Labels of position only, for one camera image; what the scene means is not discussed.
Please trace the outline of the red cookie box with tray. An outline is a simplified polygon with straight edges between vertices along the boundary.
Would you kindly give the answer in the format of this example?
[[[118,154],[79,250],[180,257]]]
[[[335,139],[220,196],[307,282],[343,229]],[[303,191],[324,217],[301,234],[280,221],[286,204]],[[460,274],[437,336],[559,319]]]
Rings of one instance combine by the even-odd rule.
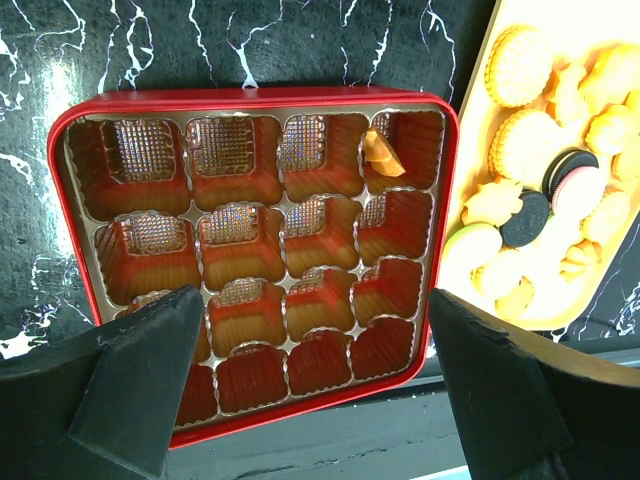
[[[405,174],[365,160],[372,127]],[[201,294],[172,448],[416,376],[458,133],[443,99],[383,87],[110,92],[54,121],[48,164],[95,321]]]

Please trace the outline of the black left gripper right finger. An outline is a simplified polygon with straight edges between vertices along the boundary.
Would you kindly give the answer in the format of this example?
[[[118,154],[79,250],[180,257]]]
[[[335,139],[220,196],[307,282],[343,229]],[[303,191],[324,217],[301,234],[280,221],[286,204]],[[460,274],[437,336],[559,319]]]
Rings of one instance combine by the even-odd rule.
[[[428,317],[474,479],[636,479],[639,372],[435,288]]]

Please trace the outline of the orange fish cookie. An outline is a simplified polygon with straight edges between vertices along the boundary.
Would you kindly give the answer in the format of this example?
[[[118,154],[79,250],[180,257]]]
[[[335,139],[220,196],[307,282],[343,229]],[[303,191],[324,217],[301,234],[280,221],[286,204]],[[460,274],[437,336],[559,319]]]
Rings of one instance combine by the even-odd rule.
[[[365,160],[377,173],[386,177],[399,177],[406,173],[398,154],[377,128],[366,131],[363,151]]]

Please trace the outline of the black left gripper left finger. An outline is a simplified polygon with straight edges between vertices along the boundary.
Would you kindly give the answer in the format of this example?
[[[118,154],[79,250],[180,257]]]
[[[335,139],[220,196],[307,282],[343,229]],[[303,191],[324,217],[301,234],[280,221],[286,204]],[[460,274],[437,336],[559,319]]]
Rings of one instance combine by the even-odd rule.
[[[4,479],[156,479],[203,316],[184,286],[1,363]]]

